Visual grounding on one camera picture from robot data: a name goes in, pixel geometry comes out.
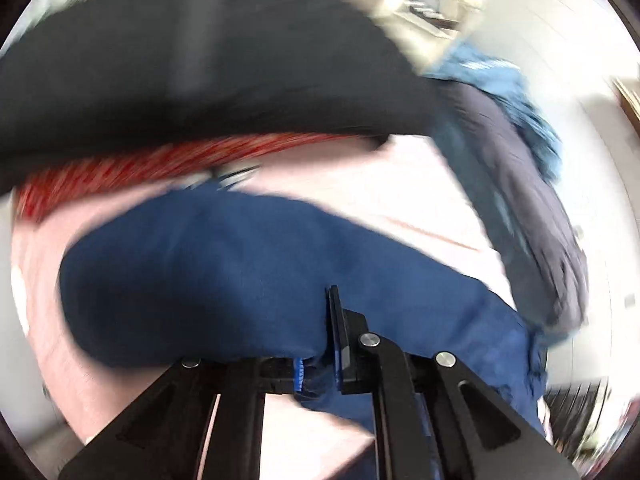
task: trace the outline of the floor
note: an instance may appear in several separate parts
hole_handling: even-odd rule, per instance
[[[640,140],[611,85],[638,75],[638,48],[607,0],[491,0],[472,41],[521,67],[564,144],[558,193],[588,255],[591,299],[588,326],[549,354],[550,383],[613,375],[638,391],[627,379],[640,340]]]

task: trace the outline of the pink surface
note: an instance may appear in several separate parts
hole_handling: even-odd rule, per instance
[[[362,139],[336,140],[267,155],[238,189],[308,200],[411,245],[485,282],[512,304],[499,256],[455,177],[423,138],[393,138],[371,152]],[[41,224],[16,222],[12,283],[18,312],[46,385],[86,442],[162,370],[123,372],[95,363],[73,343],[57,290],[58,268],[73,241],[168,183],[71,203]],[[353,424],[308,412],[291,398],[268,396],[260,477],[327,478],[357,456],[371,436]]]

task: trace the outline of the silver screw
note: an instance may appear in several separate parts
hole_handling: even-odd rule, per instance
[[[183,359],[182,360],[182,366],[184,366],[185,368],[195,368],[196,366],[198,366],[200,364],[200,359]]]
[[[362,346],[373,347],[378,346],[380,344],[380,338],[371,332],[365,332],[360,335],[360,344]]]
[[[456,364],[456,356],[450,354],[449,352],[440,352],[438,355],[436,355],[436,362],[440,366],[451,368],[454,364]]]

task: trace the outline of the red fabric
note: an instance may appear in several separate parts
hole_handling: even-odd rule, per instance
[[[329,134],[267,134],[167,144],[127,155],[83,158],[31,174],[18,188],[16,215],[42,220],[57,206],[93,193],[114,191],[286,148],[337,138]]]

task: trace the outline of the blue garment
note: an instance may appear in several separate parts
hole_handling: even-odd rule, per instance
[[[478,280],[307,203],[213,183],[172,191],[85,235],[60,268],[66,322],[98,361],[303,358],[303,405],[372,430],[370,396],[340,395],[322,361],[331,285],[406,352],[456,354],[542,432],[537,335],[514,310]]]
[[[562,167],[560,139],[527,98],[525,81],[516,65],[462,43],[424,76],[467,83],[489,94],[517,127],[542,178],[547,183],[558,180]]]

